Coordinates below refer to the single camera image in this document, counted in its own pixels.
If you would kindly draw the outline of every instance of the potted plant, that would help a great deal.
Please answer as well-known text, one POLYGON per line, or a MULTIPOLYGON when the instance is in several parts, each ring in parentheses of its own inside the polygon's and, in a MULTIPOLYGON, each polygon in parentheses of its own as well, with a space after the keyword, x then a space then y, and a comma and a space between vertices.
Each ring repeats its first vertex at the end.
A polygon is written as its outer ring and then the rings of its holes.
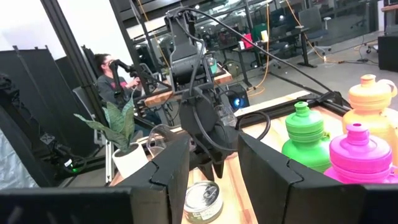
POLYGON ((89 127, 101 131, 105 138, 118 148, 113 153, 112 158, 122 177, 127 178, 148 162, 141 144, 131 143, 134 138, 133 100, 131 98, 122 111, 109 102, 106 103, 106 108, 103 109, 109 127, 97 121, 87 120, 78 114, 75 114, 75 116, 84 121, 89 127))

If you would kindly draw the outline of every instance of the person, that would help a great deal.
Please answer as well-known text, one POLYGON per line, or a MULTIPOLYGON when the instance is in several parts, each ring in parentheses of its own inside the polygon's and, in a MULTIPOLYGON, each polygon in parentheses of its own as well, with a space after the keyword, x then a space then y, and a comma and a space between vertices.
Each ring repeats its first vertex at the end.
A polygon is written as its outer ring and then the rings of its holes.
MULTIPOLYGON (((116 84, 113 80, 113 73, 109 65, 114 61, 114 58, 110 54, 96 54, 94 55, 95 63, 102 75, 97 79, 97 86, 100 97, 104 101, 111 102, 115 105, 118 105, 117 100, 114 97, 114 92, 116 90, 116 84)), ((131 98, 141 96, 141 91, 138 90, 138 87, 141 83, 138 77, 134 78, 132 81, 127 82, 123 77, 119 77, 119 82, 121 87, 124 90, 124 99, 128 102, 131 98)), ((124 105, 118 105, 119 109, 122 109, 124 105)), ((154 113, 146 113, 146 117, 148 121, 154 123, 155 125, 161 124, 162 121, 159 117, 154 113)), ((138 124, 135 125, 136 131, 141 130, 145 136, 149 135, 150 130, 144 129, 138 124)))

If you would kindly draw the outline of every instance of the pink water bottle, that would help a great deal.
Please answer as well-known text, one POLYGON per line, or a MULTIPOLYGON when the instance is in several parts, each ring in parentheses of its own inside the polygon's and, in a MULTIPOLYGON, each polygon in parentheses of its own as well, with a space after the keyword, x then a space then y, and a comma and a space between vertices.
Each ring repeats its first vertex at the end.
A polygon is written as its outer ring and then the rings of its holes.
POLYGON ((347 134, 330 143, 331 167, 325 175, 344 184, 396 184, 388 143, 371 136, 362 124, 347 125, 347 134))

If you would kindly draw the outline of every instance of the green water bottle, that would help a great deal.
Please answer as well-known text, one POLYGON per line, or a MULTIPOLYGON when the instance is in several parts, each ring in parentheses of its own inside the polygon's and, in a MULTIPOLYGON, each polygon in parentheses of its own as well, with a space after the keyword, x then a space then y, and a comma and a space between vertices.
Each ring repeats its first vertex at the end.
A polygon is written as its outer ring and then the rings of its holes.
POLYGON ((330 167, 330 136, 323 129, 323 118, 306 102, 295 105, 296 112, 286 118, 289 140, 282 147, 283 155, 324 173, 330 167))

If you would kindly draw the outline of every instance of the white flower pot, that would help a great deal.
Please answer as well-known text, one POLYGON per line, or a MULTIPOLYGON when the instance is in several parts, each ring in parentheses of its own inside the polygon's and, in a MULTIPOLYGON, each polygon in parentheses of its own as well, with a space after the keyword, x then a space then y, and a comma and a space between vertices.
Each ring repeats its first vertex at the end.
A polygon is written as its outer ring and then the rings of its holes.
POLYGON ((132 143, 130 147, 134 150, 128 154, 125 154, 120 149, 112 154, 113 161, 123 178, 127 178, 137 172, 148 162, 141 144, 132 143))

